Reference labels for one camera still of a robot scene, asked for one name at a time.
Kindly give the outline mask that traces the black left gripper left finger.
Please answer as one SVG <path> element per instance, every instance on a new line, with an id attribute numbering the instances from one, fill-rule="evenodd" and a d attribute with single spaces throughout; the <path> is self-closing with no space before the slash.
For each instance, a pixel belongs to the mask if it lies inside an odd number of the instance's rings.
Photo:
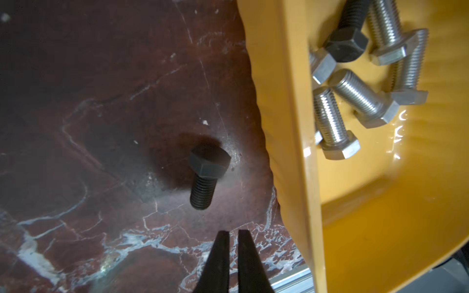
<path id="1" fill-rule="evenodd" d="M 219 231 L 193 293 L 227 293 L 230 268 L 230 234 Z"/>

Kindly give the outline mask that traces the black hex bolt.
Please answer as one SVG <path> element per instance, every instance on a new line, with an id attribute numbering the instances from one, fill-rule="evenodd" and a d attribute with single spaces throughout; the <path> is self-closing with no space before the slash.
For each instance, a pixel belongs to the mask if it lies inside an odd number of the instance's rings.
<path id="1" fill-rule="evenodd" d="M 192 149 L 188 162 L 195 174 L 190 194 L 193 208 L 205 210 L 211 205 L 217 181 L 225 175 L 230 161 L 231 156 L 215 144 L 202 143 Z"/>
<path id="2" fill-rule="evenodd" d="M 365 52 L 368 38 L 362 28 L 370 8 L 370 0 L 347 0 L 338 27 L 326 40 L 324 47 L 338 63 L 357 60 Z"/>

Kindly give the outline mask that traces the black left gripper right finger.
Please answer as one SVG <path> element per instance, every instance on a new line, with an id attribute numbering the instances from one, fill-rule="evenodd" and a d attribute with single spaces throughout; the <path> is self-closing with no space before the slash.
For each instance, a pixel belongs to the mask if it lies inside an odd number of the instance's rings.
<path id="1" fill-rule="evenodd" d="M 249 230 L 238 233 L 238 292 L 274 293 Z"/>

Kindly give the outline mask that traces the yellow plastic storage tray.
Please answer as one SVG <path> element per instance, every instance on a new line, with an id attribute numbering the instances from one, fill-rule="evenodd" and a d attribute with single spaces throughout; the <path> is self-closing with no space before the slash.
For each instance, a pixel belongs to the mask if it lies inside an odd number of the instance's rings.
<path id="1" fill-rule="evenodd" d="M 393 293 L 469 240 L 469 4 L 398 1 L 427 28 L 425 104 L 366 129 L 339 102 L 360 151 L 342 161 L 314 141 L 309 49 L 343 1 L 238 1 L 283 223 L 318 293 Z"/>

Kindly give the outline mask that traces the silver hex bolt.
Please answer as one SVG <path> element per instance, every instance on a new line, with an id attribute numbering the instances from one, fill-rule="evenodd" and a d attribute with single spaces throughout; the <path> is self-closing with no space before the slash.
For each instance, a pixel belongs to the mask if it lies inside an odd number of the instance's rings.
<path id="1" fill-rule="evenodd" d="M 332 89 L 315 89 L 313 107 L 326 159 L 339 161 L 353 157 L 360 150 L 360 142 L 352 131 L 346 129 Z"/>
<path id="2" fill-rule="evenodd" d="M 428 91 L 419 90 L 421 68 L 423 66 L 429 30 L 414 30 L 418 46 L 414 52 L 398 61 L 395 66 L 391 97 L 401 106 L 423 105 L 427 101 Z"/>
<path id="3" fill-rule="evenodd" d="M 322 142 L 323 138 L 322 138 L 322 134 L 320 132 L 320 130 L 316 129 L 315 131 L 315 145 L 319 145 L 321 142 Z"/>
<path id="4" fill-rule="evenodd" d="M 329 79 L 332 89 L 354 110 L 358 121 L 367 129 L 389 124 L 399 111 L 399 104 L 387 94 L 377 94 L 353 71 L 343 68 Z"/>
<path id="5" fill-rule="evenodd" d="M 395 1 L 372 1 L 368 12 L 370 28 L 376 41 L 371 60 L 378 66 L 396 63 L 411 55 L 418 46 L 414 32 L 404 32 Z"/>
<path id="6" fill-rule="evenodd" d="M 325 83 L 337 66 L 336 60 L 324 48 L 310 51 L 309 61 L 311 78 L 316 85 Z"/>

